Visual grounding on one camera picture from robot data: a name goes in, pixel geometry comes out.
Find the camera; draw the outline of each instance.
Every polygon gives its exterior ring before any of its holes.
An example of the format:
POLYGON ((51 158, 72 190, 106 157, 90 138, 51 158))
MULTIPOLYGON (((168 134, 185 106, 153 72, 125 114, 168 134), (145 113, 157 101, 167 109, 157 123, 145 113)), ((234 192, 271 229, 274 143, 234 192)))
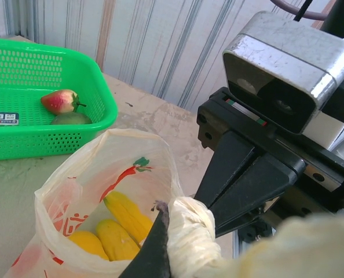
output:
POLYGON ((302 134, 344 80, 344 40, 257 13, 223 53, 233 98, 263 120, 302 134))

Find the white cloth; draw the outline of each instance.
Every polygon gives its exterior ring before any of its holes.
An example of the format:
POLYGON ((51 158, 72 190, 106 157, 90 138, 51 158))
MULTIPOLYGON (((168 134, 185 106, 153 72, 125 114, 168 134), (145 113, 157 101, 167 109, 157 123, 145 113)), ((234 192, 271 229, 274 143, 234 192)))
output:
POLYGON ((169 203, 167 251, 174 278, 344 278, 344 216, 286 220, 238 259, 223 259, 214 217, 190 197, 169 203))

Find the cable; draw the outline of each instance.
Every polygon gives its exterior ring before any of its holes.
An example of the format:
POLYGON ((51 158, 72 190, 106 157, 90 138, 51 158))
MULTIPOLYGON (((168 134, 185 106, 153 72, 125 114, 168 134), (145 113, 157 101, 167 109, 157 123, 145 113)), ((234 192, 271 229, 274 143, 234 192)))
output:
POLYGON ((298 13, 294 17, 294 21, 300 21, 303 15, 306 13, 307 9, 311 5, 312 0, 306 0, 302 7, 299 9, 298 13))
MULTIPOLYGON (((285 2, 284 0, 270 0, 270 1, 274 3, 276 6, 278 6, 280 9, 283 9, 286 12, 294 14, 294 15, 298 14, 298 12, 301 10, 285 2)), ((303 18, 324 21, 327 18, 327 16, 328 15, 324 13, 305 12, 303 15, 303 18)))

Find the green plastic basket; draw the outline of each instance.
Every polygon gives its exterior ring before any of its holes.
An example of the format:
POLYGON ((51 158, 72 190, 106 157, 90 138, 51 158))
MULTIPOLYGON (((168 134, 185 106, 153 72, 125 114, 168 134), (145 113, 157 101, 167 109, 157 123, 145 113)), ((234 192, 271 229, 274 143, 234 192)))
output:
POLYGON ((108 128, 118 109, 90 57, 69 49, 0 39, 0 112, 19 113, 18 126, 0 126, 0 160, 73 153, 108 128), (71 89, 89 125, 50 125, 54 115, 40 102, 71 89))

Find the table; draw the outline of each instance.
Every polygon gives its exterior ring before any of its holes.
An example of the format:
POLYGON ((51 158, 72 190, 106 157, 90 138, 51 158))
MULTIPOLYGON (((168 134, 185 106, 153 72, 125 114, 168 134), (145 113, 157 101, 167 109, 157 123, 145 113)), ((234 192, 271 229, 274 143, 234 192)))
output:
MULTIPOLYGON (((196 115, 109 75, 104 77, 119 107, 112 127, 135 128, 163 137, 173 150, 185 194, 194 194, 213 154, 197 139, 196 115)), ((67 157, 0 161, 0 277, 35 233, 34 191, 67 157)), ((224 257, 233 255, 232 238, 230 233, 217 239, 224 257)))

